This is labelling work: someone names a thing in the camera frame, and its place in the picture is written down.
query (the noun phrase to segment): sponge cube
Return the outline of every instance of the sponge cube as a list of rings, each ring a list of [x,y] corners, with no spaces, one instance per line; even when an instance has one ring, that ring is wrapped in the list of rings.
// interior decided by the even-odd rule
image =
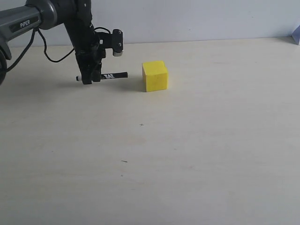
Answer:
[[[143,63],[142,75],[146,92],[168,89],[169,73],[163,61]]]

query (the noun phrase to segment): white wall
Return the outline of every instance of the white wall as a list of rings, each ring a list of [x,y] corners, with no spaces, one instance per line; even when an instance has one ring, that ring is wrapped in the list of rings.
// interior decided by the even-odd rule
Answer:
[[[1,10],[25,0],[0,0]],[[92,0],[93,23],[125,32],[127,43],[288,36],[300,24],[299,0]],[[63,26],[45,32],[70,44]],[[25,45],[17,38],[11,46]]]

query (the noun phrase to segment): table surface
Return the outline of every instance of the table surface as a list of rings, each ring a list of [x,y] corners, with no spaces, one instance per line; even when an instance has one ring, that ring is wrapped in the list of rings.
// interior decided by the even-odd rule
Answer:
[[[291,38],[110,54],[103,72],[129,79],[83,86],[73,56],[52,64],[40,47],[7,75],[1,224],[300,224],[300,48]],[[143,92],[141,64],[151,60],[165,61],[169,90]]]

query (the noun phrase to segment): table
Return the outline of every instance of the table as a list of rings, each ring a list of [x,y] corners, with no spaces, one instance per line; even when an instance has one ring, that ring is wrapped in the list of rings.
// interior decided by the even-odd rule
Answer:
[[[49,48],[60,58],[70,46]],[[12,49],[17,56],[21,49]],[[0,87],[4,225],[298,225],[300,48],[291,38],[126,45],[76,82],[31,48]],[[145,93],[142,62],[170,88]]]

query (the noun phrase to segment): robotic arm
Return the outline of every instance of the robotic arm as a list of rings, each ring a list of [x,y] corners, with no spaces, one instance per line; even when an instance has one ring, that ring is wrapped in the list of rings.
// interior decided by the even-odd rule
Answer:
[[[92,24],[91,0],[27,0],[25,6],[0,12],[0,84],[9,72],[6,60],[11,60],[7,42],[23,33],[39,29],[48,30],[64,24],[75,50],[81,72],[77,80],[92,84],[102,79],[114,78],[101,74],[102,59],[106,49],[114,56],[123,53],[123,32],[96,32]]]

